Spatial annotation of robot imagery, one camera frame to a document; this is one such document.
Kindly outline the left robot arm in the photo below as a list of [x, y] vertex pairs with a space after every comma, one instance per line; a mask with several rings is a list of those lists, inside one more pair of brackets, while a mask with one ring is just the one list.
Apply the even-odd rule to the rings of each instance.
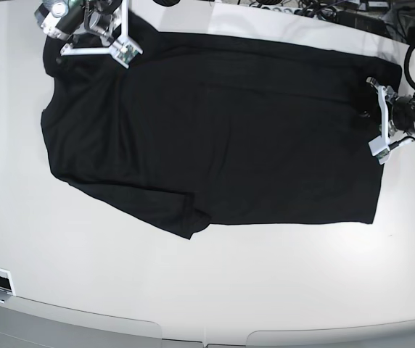
[[415, 136], [415, 96], [400, 96], [391, 86], [383, 86], [373, 77], [368, 77], [366, 83], [377, 94], [380, 112], [379, 135], [369, 143], [371, 151], [389, 149], [390, 138], [396, 133]]

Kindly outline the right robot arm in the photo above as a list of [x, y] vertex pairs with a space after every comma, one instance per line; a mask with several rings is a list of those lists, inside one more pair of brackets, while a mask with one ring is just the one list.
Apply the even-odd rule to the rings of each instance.
[[[115, 11], [120, 1], [42, 1], [35, 11], [38, 26], [48, 37], [65, 43], [62, 56], [111, 55], [125, 52], [112, 32]], [[100, 47], [77, 47], [79, 39], [89, 34], [97, 38]]]

